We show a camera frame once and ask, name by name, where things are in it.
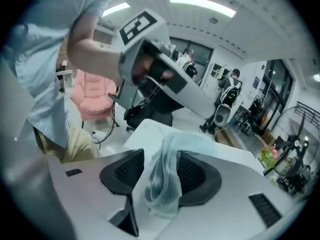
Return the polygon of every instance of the metal railing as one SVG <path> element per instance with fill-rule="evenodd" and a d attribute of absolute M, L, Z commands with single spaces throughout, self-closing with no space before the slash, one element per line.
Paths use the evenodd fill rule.
<path fill-rule="evenodd" d="M 294 112 L 300 116 L 305 113 L 305 119 L 320 130 L 320 113 L 318 111 L 298 101 Z"/>

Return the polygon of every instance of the black cable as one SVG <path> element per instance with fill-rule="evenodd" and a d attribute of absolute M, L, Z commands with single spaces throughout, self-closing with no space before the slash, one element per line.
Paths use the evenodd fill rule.
<path fill-rule="evenodd" d="M 99 142 L 99 140 L 98 140 L 98 138 L 97 138 L 97 137 L 92 136 L 92 138 L 93 138 L 93 139 L 96 139 L 96 140 Z"/>
<path fill-rule="evenodd" d="M 111 112 L 112 112 L 112 126 L 111 126 L 111 129 L 110 129 L 110 132 L 104 137 L 103 140 L 101 141 L 98 141 L 98 142 L 94 142 L 95 144 L 101 144 L 102 142 L 104 142 L 107 138 L 109 138 L 109 136 L 112 134 L 112 132 L 114 131 L 114 128 L 115 128 L 115 120 L 116 120 L 116 113 L 115 113 L 115 102 L 113 102 L 113 105 L 112 105 L 112 109 L 111 109 Z"/>

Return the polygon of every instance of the fluorescent light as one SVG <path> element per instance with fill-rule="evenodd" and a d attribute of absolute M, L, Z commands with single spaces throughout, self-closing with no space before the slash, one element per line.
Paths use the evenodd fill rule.
<path fill-rule="evenodd" d="M 212 2 L 209 0 L 170 0 L 171 3 L 179 3 L 179 4 L 187 4 L 187 5 L 193 5 L 193 6 L 200 6 L 203 8 L 207 8 L 213 11 L 216 11 L 218 13 L 224 14 L 230 18 L 232 18 L 236 11 L 232 10 L 224 5 L 221 5 L 216 2 Z"/>
<path fill-rule="evenodd" d="M 313 79 L 314 79 L 315 81 L 317 81 L 317 82 L 320 82 L 320 74 L 315 74 L 315 75 L 313 76 Z"/>
<path fill-rule="evenodd" d="M 111 8 L 109 8 L 109 9 L 105 10 L 105 11 L 103 12 L 102 17 L 107 16 L 107 15 L 112 14 L 112 13 L 115 13 L 115 12 L 117 12 L 117 11 L 120 11 L 120 10 L 123 10 L 123 9 L 126 9 L 126 8 L 129 8 L 129 7 L 130 7 L 130 5 L 127 4 L 126 2 L 121 3 L 121 4 L 118 4 L 118 5 L 114 6 L 114 7 L 111 7 Z"/>

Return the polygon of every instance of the flowers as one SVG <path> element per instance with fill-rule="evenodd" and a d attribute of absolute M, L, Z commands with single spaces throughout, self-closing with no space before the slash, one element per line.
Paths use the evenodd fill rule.
<path fill-rule="evenodd" d="M 278 151 L 275 146 L 264 147 L 258 154 L 258 158 L 265 164 L 266 169 L 273 168 L 278 159 Z"/>

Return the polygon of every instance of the pink chair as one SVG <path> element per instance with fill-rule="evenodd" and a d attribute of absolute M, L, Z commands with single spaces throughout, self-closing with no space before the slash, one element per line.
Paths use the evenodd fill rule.
<path fill-rule="evenodd" d="M 116 84 L 108 78 L 77 70 L 70 99 L 80 112 L 82 121 L 105 119 L 112 116 Z"/>

